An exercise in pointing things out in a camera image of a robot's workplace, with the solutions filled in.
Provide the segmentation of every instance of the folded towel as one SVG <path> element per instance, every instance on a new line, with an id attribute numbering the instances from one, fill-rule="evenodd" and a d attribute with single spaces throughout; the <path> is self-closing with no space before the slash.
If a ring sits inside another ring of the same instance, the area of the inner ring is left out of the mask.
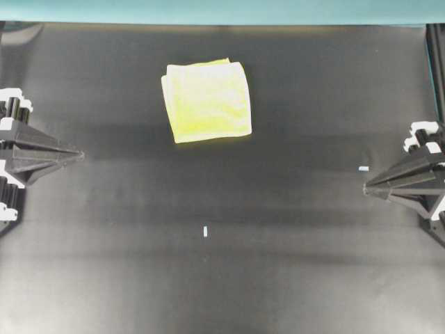
<path id="1" fill-rule="evenodd" d="M 168 65 L 161 78 L 175 143 L 252 133 L 248 83 L 229 59 Z"/>

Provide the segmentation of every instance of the small white piece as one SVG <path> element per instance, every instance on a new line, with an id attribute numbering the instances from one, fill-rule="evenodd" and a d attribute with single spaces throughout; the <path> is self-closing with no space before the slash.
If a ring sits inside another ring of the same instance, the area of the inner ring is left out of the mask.
<path id="1" fill-rule="evenodd" d="M 442 152 L 442 150 L 440 149 L 439 144 L 436 143 L 435 141 L 430 141 L 430 142 L 426 143 L 425 145 L 426 145 L 426 147 L 428 148 L 428 151 L 430 151 L 431 154 Z"/>
<path id="2" fill-rule="evenodd" d="M 24 189 L 25 185 L 13 177 L 10 173 L 5 170 L 6 160 L 0 160 L 0 176 L 6 177 L 8 183 L 15 184 L 19 189 Z"/>
<path id="3" fill-rule="evenodd" d="M 0 221 L 16 221 L 17 210 L 6 206 L 5 203 L 0 202 Z"/>
<path id="4" fill-rule="evenodd" d="M 431 216 L 432 221 L 438 221 L 439 220 L 439 214 L 445 211 L 445 196 L 442 196 L 442 199 L 440 200 L 440 203 L 437 205 L 436 210 Z"/>
<path id="5" fill-rule="evenodd" d="M 0 131 L 9 131 L 13 128 L 14 118 L 12 117 L 3 117 L 0 120 Z"/>
<path id="6" fill-rule="evenodd" d="M 20 88 L 0 89 L 0 101 L 7 102 L 10 97 L 17 97 L 20 100 L 20 106 L 27 108 L 30 113 L 33 112 L 33 105 L 31 101 L 24 98 Z"/>
<path id="7" fill-rule="evenodd" d="M 408 152 L 411 146 L 420 147 L 419 142 L 416 138 L 417 130 L 425 130 L 427 135 L 436 134 L 439 131 L 439 125 L 437 124 L 437 122 L 413 122 L 410 129 L 411 137 L 406 138 L 403 145 L 403 149 L 405 150 L 405 152 Z"/>

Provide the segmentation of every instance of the yellow towel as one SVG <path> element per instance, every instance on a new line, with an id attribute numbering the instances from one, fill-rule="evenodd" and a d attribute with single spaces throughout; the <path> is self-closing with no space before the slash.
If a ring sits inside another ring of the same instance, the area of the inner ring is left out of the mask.
<path id="1" fill-rule="evenodd" d="M 175 143 L 252 133 L 247 80 L 229 59 L 169 65 L 161 78 Z"/>

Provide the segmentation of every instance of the teal wall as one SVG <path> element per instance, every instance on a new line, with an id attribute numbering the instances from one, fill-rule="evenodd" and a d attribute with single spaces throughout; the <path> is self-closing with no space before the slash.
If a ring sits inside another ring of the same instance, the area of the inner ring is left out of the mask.
<path id="1" fill-rule="evenodd" d="M 0 19 L 141 24 L 425 24 L 445 0 L 0 0 Z"/>

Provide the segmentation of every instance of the black surface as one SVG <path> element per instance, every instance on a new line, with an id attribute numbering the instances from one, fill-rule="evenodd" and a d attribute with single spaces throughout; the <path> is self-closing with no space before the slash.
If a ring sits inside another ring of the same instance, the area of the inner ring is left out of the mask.
<path id="1" fill-rule="evenodd" d="M 435 119 L 424 39 L 61 24 L 4 38 L 1 85 L 86 160 L 29 188 L 0 239 L 0 333 L 443 333 L 444 249 L 415 212 L 362 194 L 410 123 Z M 226 56 L 245 67 L 252 135 L 175 145 L 166 65 Z"/>

